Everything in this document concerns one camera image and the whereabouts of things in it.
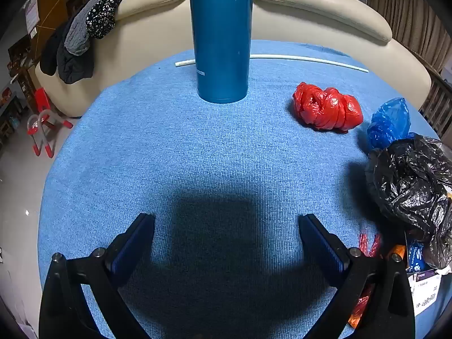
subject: red chair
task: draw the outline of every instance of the red chair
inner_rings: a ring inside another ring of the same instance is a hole
[[[53,150],[50,148],[44,130],[42,129],[42,125],[46,125],[50,129],[55,129],[56,128],[55,125],[48,121],[50,117],[62,123],[68,129],[71,129],[73,124],[67,120],[63,120],[56,113],[52,112],[50,108],[49,98],[47,97],[47,93],[44,90],[44,88],[38,89],[35,92],[34,97],[36,99],[36,104],[38,105],[39,116],[35,114],[30,116],[30,118],[27,121],[27,134],[30,135],[33,139],[34,142],[33,150],[37,156],[41,154],[41,145],[42,143],[44,143],[47,155],[49,156],[49,158],[52,158]],[[41,134],[41,142],[39,146],[35,139],[36,133],[38,131]]]

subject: blue plastic bottle on floor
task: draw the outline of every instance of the blue plastic bottle on floor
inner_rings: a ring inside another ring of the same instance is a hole
[[[190,0],[199,96],[232,103],[248,91],[253,0]]]

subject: curtain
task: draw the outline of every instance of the curtain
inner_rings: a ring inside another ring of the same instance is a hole
[[[425,0],[367,0],[392,29],[392,37],[440,72],[452,54],[451,37]]]

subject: sofa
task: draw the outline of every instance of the sofa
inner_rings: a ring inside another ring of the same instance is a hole
[[[430,90],[424,66],[392,38],[386,20],[358,0],[254,0],[252,39],[341,51],[390,84],[415,108],[422,106]],[[93,45],[92,78],[67,85],[58,73],[48,76],[39,64],[36,67],[40,85],[67,116],[82,116],[106,87],[192,49],[190,0],[123,0],[115,28]]]

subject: tiled floor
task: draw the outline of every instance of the tiled floor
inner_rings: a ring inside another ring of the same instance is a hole
[[[44,149],[37,157],[26,134],[26,116],[0,152],[0,296],[21,320],[38,333],[41,284],[38,271],[38,221],[47,173],[71,132],[62,127],[49,133],[55,156]]]

